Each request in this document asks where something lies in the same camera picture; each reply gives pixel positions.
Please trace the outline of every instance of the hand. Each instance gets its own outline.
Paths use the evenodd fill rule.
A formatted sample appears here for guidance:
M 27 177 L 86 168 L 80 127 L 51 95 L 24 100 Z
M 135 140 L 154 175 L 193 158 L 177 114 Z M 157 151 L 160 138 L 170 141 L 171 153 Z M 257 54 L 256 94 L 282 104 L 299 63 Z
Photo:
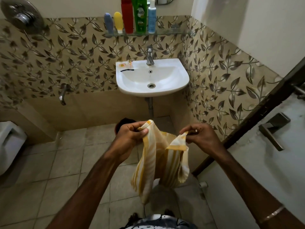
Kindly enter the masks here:
M 217 134 L 215 133 L 213 127 L 209 124 L 192 124 L 188 125 L 185 128 L 181 129 L 180 134 L 189 131 L 187 135 L 187 143 L 195 143 L 202 151 L 211 157 L 215 157 L 218 153 L 226 150 L 219 140 Z
M 132 149 L 148 134 L 148 129 L 137 132 L 146 121 L 122 125 L 109 150 L 116 153 L 121 164 L 132 152 Z

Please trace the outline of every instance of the yellow and white towel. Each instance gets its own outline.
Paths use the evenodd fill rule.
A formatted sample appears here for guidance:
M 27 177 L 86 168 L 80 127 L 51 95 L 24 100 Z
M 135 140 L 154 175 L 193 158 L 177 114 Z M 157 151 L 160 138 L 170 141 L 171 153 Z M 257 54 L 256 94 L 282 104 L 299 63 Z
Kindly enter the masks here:
M 173 188 L 184 183 L 189 176 L 189 147 L 185 142 L 188 132 L 176 137 L 160 131 L 152 120 L 138 130 L 145 128 L 149 132 L 143 138 L 142 158 L 131 180 L 132 187 L 139 193 L 143 204 L 148 202 L 155 179 L 159 178 L 159 184 Z

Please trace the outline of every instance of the red bottle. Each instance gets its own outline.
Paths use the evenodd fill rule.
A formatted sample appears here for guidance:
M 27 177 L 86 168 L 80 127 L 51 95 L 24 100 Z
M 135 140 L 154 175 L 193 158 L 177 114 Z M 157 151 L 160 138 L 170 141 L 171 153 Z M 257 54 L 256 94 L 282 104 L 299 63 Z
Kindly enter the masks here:
M 122 15 L 125 31 L 127 34 L 133 33 L 133 11 L 132 0 L 121 0 Z

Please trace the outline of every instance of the faucet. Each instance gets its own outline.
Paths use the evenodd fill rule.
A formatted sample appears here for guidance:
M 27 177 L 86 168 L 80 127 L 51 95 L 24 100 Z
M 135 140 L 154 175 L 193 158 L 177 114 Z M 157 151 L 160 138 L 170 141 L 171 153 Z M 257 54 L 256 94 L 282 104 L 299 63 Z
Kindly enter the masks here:
M 147 62 L 148 66 L 154 65 L 155 62 L 153 61 L 153 46 L 150 45 L 147 47 Z
M 65 100 L 64 100 L 64 98 L 65 98 L 65 93 L 66 93 L 66 91 L 69 92 L 69 91 L 71 90 L 71 86 L 70 86 L 70 84 L 62 83 L 60 87 L 61 87 L 62 91 L 61 91 L 61 93 L 60 93 L 60 95 L 59 95 L 59 100 L 60 100 L 60 103 L 61 103 L 62 105 L 66 105 L 66 102 L 65 102 Z

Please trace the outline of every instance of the sink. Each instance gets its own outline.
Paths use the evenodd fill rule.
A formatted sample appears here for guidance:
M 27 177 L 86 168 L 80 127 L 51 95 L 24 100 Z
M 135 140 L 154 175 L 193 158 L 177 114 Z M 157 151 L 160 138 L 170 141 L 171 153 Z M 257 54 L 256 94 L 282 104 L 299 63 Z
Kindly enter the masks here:
M 139 97 L 164 96 L 184 88 L 189 75 L 179 59 L 156 59 L 148 66 L 146 60 L 133 61 L 132 67 L 122 68 L 116 62 L 116 82 L 125 94 Z

